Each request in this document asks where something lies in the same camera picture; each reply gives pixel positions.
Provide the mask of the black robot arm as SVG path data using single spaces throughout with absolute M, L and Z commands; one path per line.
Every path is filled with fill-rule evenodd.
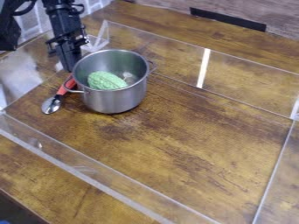
M 68 72 L 72 71 L 82 59 L 80 47 L 90 42 L 86 25 L 80 15 L 86 11 L 83 3 L 76 0 L 42 0 L 48 16 L 52 38 L 46 41 L 48 54 L 56 54 Z M 18 18 L 27 15 L 38 0 L 0 0 L 0 51 L 11 52 L 18 49 L 23 28 Z

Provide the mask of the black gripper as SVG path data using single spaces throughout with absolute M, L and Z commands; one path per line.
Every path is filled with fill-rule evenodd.
M 48 53 L 56 53 L 60 58 L 63 69 L 72 71 L 74 66 L 82 58 L 80 47 L 88 41 L 86 26 L 80 22 L 80 14 L 84 9 L 78 8 L 47 8 L 54 38 L 46 44 Z

